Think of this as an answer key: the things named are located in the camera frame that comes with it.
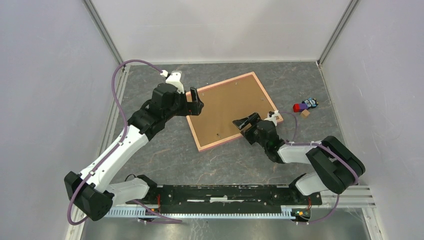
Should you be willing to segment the aluminium rail frame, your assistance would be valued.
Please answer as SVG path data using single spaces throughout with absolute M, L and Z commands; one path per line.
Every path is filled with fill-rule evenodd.
M 334 136 L 310 142 L 282 139 L 276 128 L 282 120 L 273 107 L 262 118 L 257 112 L 233 119 L 240 134 L 259 144 L 277 164 L 308 164 L 314 169 L 290 184 L 158 185 L 145 175 L 113 184 L 123 165 L 165 128 L 173 117 L 199 116 L 204 107 L 195 87 L 185 91 L 180 71 L 159 70 L 165 79 L 130 118 L 124 118 L 117 139 L 89 166 L 64 178 L 69 206 L 86 219 L 107 216 L 137 218 L 146 224 L 180 224 L 194 219 L 289 219 L 310 225 L 313 207 L 335 196 L 352 199 L 365 165 Z

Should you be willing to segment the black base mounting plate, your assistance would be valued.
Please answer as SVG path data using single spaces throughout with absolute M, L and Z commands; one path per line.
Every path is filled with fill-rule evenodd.
M 320 193 L 302 195 L 288 185 L 162 185 L 149 189 L 144 205 L 161 214 L 277 214 L 282 206 L 320 206 Z

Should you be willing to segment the small brown wooden cube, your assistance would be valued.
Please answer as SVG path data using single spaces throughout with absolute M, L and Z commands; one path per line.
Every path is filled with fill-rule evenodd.
M 311 113 L 310 113 L 310 111 L 309 110 L 307 110 L 307 109 L 305 109 L 305 110 L 303 110 L 301 113 L 300 113 L 300 116 L 302 117 L 302 118 L 307 118 L 309 115 L 310 115 Z

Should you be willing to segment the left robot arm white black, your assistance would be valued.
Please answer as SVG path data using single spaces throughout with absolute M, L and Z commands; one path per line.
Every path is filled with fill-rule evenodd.
M 98 221 L 115 205 L 132 200 L 151 204 L 156 200 L 157 190 L 139 177 L 116 184 L 111 184 L 111 181 L 138 150 L 165 128 L 171 118 L 200 115 L 204 103 L 198 90 L 191 87 L 189 94 L 191 101 L 187 100 L 186 92 L 174 84 L 158 84 L 151 99 L 125 121 L 118 138 L 93 163 L 79 173 L 70 171 L 64 177 L 70 201 L 68 210 L 77 207 L 85 214 L 83 219 L 75 222 L 68 212 L 71 225 L 79 225 L 87 219 Z

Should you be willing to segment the red purple toy block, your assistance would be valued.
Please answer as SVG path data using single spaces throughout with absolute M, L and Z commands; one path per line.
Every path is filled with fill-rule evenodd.
M 304 110 L 308 110 L 309 107 L 306 103 L 295 103 L 292 107 L 294 113 L 300 113 Z

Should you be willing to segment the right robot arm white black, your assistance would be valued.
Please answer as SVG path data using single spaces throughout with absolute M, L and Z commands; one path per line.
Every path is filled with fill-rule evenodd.
M 309 195 L 331 191 L 340 195 L 358 184 L 365 165 L 338 138 L 329 135 L 323 140 L 295 142 L 279 137 L 276 127 L 280 113 L 270 111 L 262 119 L 257 112 L 233 120 L 242 136 L 253 145 L 259 144 L 267 157 L 277 164 L 308 164 L 314 169 L 296 178 L 289 189 L 289 199 L 302 204 Z

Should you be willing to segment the blue owl toy block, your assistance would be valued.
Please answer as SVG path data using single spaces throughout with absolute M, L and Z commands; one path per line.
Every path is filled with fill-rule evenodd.
M 317 99 L 312 97 L 303 100 L 302 103 L 306 104 L 308 110 L 315 109 L 319 105 L 319 102 L 317 101 Z

